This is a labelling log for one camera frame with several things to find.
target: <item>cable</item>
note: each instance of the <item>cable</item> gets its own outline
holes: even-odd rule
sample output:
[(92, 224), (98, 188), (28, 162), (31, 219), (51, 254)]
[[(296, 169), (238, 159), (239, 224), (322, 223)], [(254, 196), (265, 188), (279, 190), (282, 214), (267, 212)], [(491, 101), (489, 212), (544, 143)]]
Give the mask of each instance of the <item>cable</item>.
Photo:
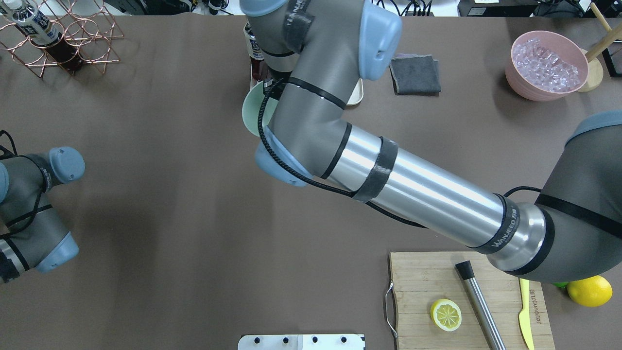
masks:
[[(15, 141), (13, 141), (13, 137), (11, 137), (11, 135), (7, 131), (0, 130), (0, 137), (2, 137), (3, 135), (6, 135), (9, 138), (9, 141), (11, 141), (11, 148), (13, 149), (13, 155), (12, 156), (8, 156), (6, 158), (23, 157), (23, 158), (26, 158), (29, 161), (32, 161), (34, 163), (34, 161), (32, 159), (28, 158), (27, 156), (19, 156), (17, 154), (17, 148), (15, 147)], [(41, 196), (43, 196), (43, 193), (45, 192), (45, 190), (44, 190), (44, 188), (45, 188), (45, 175), (43, 173), (41, 173), (41, 176), (43, 176), (44, 181), (43, 181), (43, 184), (41, 185), (41, 188), (39, 189), (39, 193), (37, 194), (37, 199), (35, 200), (34, 208), (29, 213), (30, 215), (29, 215), (28, 221), (20, 229), (12, 230), (12, 231), (10, 231), (7, 234), (0, 235), (0, 239), (5, 239), (5, 238), (8, 238), (8, 237), (10, 237), (12, 235), (18, 234), (19, 232), (22, 232), (23, 230), (27, 229), (28, 226), (30, 226), (32, 224), (32, 222), (35, 220), (35, 216), (37, 216), (37, 210), (39, 209), (39, 201), (41, 200)]]
[(415, 0), (411, 0), (411, 1), (408, 3), (408, 5), (406, 6), (406, 8), (404, 9), (404, 11), (402, 11), (402, 13), (400, 13), (399, 15), (400, 15), (400, 16), (405, 16), (405, 15), (407, 15), (408, 10), (411, 8), (411, 6), (412, 6), (412, 5), (415, 5), (415, 8), (419, 7), (419, 5), (417, 5), (417, 4), (415, 3)]
[[(563, 2), (569, 3), (572, 7), (577, 9), (577, 11), (555, 10), (557, 6), (559, 6)], [(538, 0), (538, 3), (540, 4), (540, 6), (538, 6), (537, 8), (537, 13), (534, 12), (534, 16), (536, 17), (544, 17), (550, 14), (555, 14), (555, 13), (570, 13), (570, 14), (575, 15), (575, 17), (583, 17), (583, 15), (585, 14), (585, 11), (583, 10), (583, 8), (581, 7), (581, 5), (579, 4), (577, 0)], [(540, 13), (541, 5), (543, 4), (548, 5), (549, 8), (546, 10), (545, 13), (541, 14)]]
[(423, 16), (425, 14), (425, 9), (427, 8), (427, 4), (425, 3), (424, 0), (419, 0), (419, 2), (421, 2), (423, 6), (419, 7), (419, 11), (417, 11), (417, 16)]
[(6, 130), (0, 130), (0, 137), (2, 137), (3, 135), (6, 135), (6, 137), (9, 138), (9, 141), (11, 142), (11, 148), (13, 149), (13, 155), (17, 156), (17, 148), (15, 148), (15, 141), (13, 141), (13, 137), (11, 137), (11, 134), (9, 134)]
[(508, 197), (510, 196), (512, 193), (514, 192), (518, 192), (518, 191), (534, 191), (534, 192), (541, 192), (542, 189), (539, 189), (537, 187), (531, 187), (531, 186), (518, 186), (518, 187), (514, 187), (513, 189), (509, 190), (508, 192), (506, 192), (503, 197)]
[[(268, 154), (270, 154), (270, 157), (272, 157), (272, 159), (283, 169), (285, 169), (288, 173), (290, 173), (291, 175), (295, 176), (297, 179), (300, 179), (304, 182), (306, 182), (307, 184), (310, 184), (312, 186), (321, 188), (321, 189), (325, 189), (327, 191), (330, 192), (334, 192), (337, 194), (341, 194), (344, 195), (346, 197), (354, 197), (354, 195), (356, 194), (355, 191), (346, 191), (337, 187), (333, 187), (333, 186), (329, 186), (326, 184), (322, 184), (321, 182), (317, 182), (314, 181), (313, 179), (309, 179), (308, 177), (302, 175), (301, 173), (298, 173), (296, 170), (292, 169), (289, 165), (287, 165), (285, 162), (283, 162), (278, 155), (274, 152), (274, 150), (272, 149), (272, 147), (270, 146), (270, 144), (268, 143), (268, 140), (266, 138), (266, 134), (264, 133), (264, 127), (263, 127), (263, 121), (264, 121), (264, 112), (266, 111), (266, 105), (268, 103), (268, 99), (270, 99), (270, 97), (272, 96), (273, 91), (277, 88), (278, 85), (282, 84), (285, 82), (287, 78), (280, 78), (279, 80), (276, 80), (275, 82), (272, 83), (272, 85), (270, 86), (270, 88), (268, 89), (267, 93), (264, 95), (263, 100), (261, 101), (261, 106), (259, 107), (259, 115), (257, 117), (257, 129), (259, 131), (259, 138), (261, 138), (261, 143), (264, 145), (266, 151), (268, 152)], [(379, 206), (377, 206), (376, 204), (370, 202), (366, 202), (365, 204), (367, 204), (368, 206), (370, 206), (371, 208), (375, 209), (376, 211), (394, 219), (397, 220), (399, 222), (402, 222), (403, 224), (407, 224), (407, 225), (411, 225), (411, 226), (415, 226), (415, 227), (422, 227), (422, 228), (427, 228), (417, 222), (414, 221), (410, 221), (408, 219), (405, 219), (403, 217), (399, 217), (396, 214), (393, 214), (389, 211), (387, 211), (386, 209), (383, 209)]]
[(28, 226), (30, 226), (32, 224), (32, 222), (35, 220), (35, 217), (37, 216), (37, 211), (39, 209), (39, 201), (41, 200), (41, 196), (42, 195), (43, 195), (43, 190), (41, 189), (41, 190), (39, 190), (39, 194), (37, 195), (37, 199), (35, 200), (34, 208), (29, 213), (30, 215), (28, 216), (28, 221), (26, 222), (26, 224), (24, 226), (22, 226), (21, 228), (17, 229), (17, 230), (11, 230), (7, 234), (0, 235), (0, 239), (6, 239), (6, 238), (9, 238), (12, 235), (16, 235), (19, 232), (22, 232), (23, 230), (27, 229)]
[(397, 15), (399, 16), (399, 7), (395, 3), (395, 1), (393, 1), (393, 0), (390, 0), (390, 1), (391, 1), (391, 4), (393, 4), (393, 6), (395, 6), (395, 11), (397, 11)]

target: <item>yellow plastic knife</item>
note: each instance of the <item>yellow plastic knife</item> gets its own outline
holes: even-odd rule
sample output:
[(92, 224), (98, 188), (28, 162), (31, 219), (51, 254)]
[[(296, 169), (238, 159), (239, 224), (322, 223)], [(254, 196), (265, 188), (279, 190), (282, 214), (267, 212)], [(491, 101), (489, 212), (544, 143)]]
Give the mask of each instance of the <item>yellow plastic knife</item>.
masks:
[(522, 310), (518, 313), (518, 325), (521, 327), (522, 338), (527, 348), (534, 350), (534, 338), (531, 336), (531, 322), (529, 321), (529, 280), (519, 278), (521, 286)]

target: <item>metal muddler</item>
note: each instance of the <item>metal muddler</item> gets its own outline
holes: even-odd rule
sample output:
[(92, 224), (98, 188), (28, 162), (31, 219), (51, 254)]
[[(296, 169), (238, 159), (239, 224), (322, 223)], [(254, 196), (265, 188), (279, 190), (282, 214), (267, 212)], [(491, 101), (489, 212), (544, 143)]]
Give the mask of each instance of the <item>metal muddler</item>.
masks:
[(490, 313), (488, 305), (486, 305), (486, 301), (484, 300), (484, 296), (481, 293), (480, 286), (475, 280), (475, 274), (473, 273), (473, 268), (471, 267), (471, 261), (467, 260), (465, 262), (457, 263), (456, 268), (465, 282), (465, 289), (469, 294), (473, 308), (475, 309), (477, 317), (480, 320), (480, 324), (482, 325), (488, 344), (494, 350), (506, 350), (503, 340), (501, 340), (501, 335), (499, 334), (497, 326), (494, 323), (493, 315)]

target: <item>lemon half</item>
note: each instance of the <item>lemon half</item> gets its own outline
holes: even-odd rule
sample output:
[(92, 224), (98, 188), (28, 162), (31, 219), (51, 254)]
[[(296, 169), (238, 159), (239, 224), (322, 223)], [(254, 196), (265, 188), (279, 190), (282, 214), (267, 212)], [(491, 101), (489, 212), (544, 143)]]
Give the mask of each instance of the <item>lemon half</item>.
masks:
[(438, 299), (430, 309), (432, 321), (440, 329), (453, 332), (462, 324), (462, 313), (456, 303), (449, 299)]

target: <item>bottle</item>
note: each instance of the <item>bottle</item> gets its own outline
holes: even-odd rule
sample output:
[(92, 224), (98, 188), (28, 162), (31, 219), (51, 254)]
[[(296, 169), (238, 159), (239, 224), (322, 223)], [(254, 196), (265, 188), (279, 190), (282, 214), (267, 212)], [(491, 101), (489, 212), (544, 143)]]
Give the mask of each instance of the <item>bottle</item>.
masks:
[(251, 57), (251, 76), (256, 82), (260, 82), (268, 78), (269, 71), (264, 63), (264, 55), (259, 49), (255, 35), (251, 30), (251, 25), (246, 23), (244, 26), (244, 35), (246, 36), (246, 50)]
[(9, 6), (6, 6), (3, 0), (0, 0), (0, 14), (7, 18), (13, 17), (13, 10), (9, 9)]
[(13, 10), (11, 20), (29, 36), (38, 48), (46, 51), (64, 69), (74, 72), (84, 61), (78, 48), (69, 45), (50, 19), (36, 7), (23, 0), (3, 0)]

